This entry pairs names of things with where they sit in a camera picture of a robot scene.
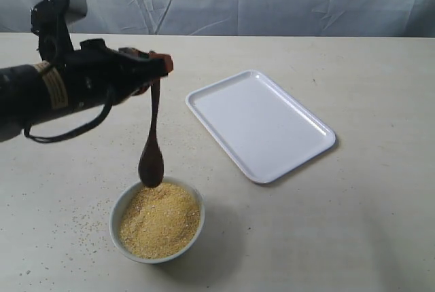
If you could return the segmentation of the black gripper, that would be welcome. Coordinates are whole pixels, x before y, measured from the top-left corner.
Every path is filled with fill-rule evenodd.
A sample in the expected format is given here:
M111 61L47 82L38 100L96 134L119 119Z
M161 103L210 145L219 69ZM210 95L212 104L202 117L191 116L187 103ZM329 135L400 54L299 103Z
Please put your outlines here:
M67 95L64 112L80 112L110 103L115 106L140 95L173 71L169 54L118 50L103 39L88 39L80 49L63 54L63 83Z

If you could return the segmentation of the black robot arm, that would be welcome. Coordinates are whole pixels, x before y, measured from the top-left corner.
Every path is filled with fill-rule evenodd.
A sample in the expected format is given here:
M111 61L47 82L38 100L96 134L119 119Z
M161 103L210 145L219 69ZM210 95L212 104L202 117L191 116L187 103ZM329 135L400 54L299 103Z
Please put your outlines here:
M1 141L23 134L36 143L57 143L80 136L108 116L112 107L144 93L173 70L168 54L135 48L111 49L103 39L82 41L78 50L53 61L1 70ZM94 107L93 120L56 136L35 136L35 125Z

